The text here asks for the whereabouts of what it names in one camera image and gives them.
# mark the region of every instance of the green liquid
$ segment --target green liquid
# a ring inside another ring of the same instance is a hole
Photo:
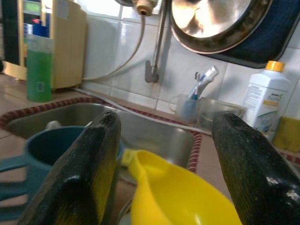
[[[52,54],[28,50],[27,98],[34,102],[51,100]]]

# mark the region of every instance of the sink rim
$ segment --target sink rim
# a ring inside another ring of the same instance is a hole
[[[95,97],[76,97],[76,98],[71,98],[71,99],[67,99],[67,100],[62,100],[62,101],[57,101],[57,102],[52,102],[52,103],[47,103],[44,105],[39,105],[39,106],[33,106],[33,107],[28,107],[28,108],[24,108],[21,110],[15,110],[15,111],[10,111],[7,112],[5,114],[3,114],[2,116],[0,116],[0,128],[10,132],[7,128],[10,122],[22,118],[22,117],[26,117],[26,116],[30,116],[30,115],[34,115],[37,113],[42,113],[42,112],[46,112],[49,110],[53,110],[53,109],[57,109],[57,108],[61,108],[61,107],[65,107],[68,105],[74,105],[74,104],[80,104],[80,103],[89,103],[89,104],[97,104],[97,105],[103,105],[103,106],[108,106],[120,111],[123,111],[121,109],[118,109],[117,107],[107,103],[106,101],[103,101],[99,98],[95,98]],[[160,117],[160,116],[156,116],[154,114],[148,113],[148,112],[144,112],[144,111],[140,111],[137,109],[133,109],[130,107],[127,107],[128,109],[132,110],[133,112],[142,114],[142,115],[146,115],[148,117],[151,118],[155,118],[158,120],[163,120],[163,121],[168,121],[171,123],[178,123],[174,120],[170,120],[164,117]],[[186,167],[188,170],[190,170],[191,172],[195,173],[196,172],[196,166],[197,166],[197,162],[198,162],[198,157],[199,157],[199,152],[200,152],[200,147],[201,147],[201,140],[202,140],[202,134],[200,132],[196,132],[196,131],[189,131],[189,130],[185,130],[182,128],[178,128],[184,131],[187,131],[189,133],[191,133],[194,136],[194,145],[192,147],[192,150],[190,152],[189,155],[189,160],[188,160],[188,166]]]

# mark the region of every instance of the sink basin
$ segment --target sink basin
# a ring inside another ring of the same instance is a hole
[[[96,103],[78,103],[39,112],[10,121],[5,129],[25,139],[45,129],[48,122],[57,120],[63,126],[85,126],[106,110],[115,111],[121,119],[121,137],[132,149],[154,152],[169,162],[187,167],[193,149],[194,136],[183,129],[141,118],[134,114]],[[134,183],[126,168],[120,175]]]

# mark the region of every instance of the beige appliance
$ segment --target beige appliance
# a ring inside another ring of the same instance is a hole
[[[9,14],[14,8],[15,15]],[[71,0],[2,0],[2,12],[7,75],[26,80],[26,35],[41,20],[54,41],[52,88],[82,82],[87,15],[80,5]]]

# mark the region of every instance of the blue mug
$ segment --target blue mug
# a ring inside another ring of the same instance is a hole
[[[84,127],[82,126],[69,126],[42,131],[27,140],[23,155],[0,161],[0,172],[26,167],[25,181],[0,183],[0,201],[28,195],[28,201],[23,205],[0,207],[0,221],[18,219],[21,216],[56,160],[64,154],[83,130]],[[107,223],[113,207],[115,186],[118,181],[123,152],[124,145],[120,141],[116,167],[102,224]]]

